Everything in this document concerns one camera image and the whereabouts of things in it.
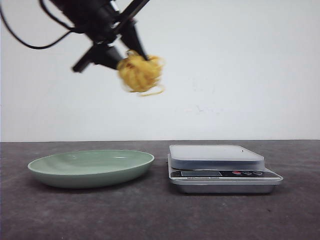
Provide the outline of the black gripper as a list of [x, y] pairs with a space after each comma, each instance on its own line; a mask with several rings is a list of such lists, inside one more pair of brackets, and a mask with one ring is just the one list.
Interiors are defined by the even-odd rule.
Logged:
[[81, 73], [91, 63], [116, 70], [123, 57], [111, 44], [118, 36], [129, 50], [149, 60], [134, 20], [147, 0], [133, 0], [123, 11], [117, 10], [111, 0], [52, 0], [51, 3], [74, 24], [74, 32], [85, 34], [92, 41], [89, 50], [72, 67], [74, 72]]

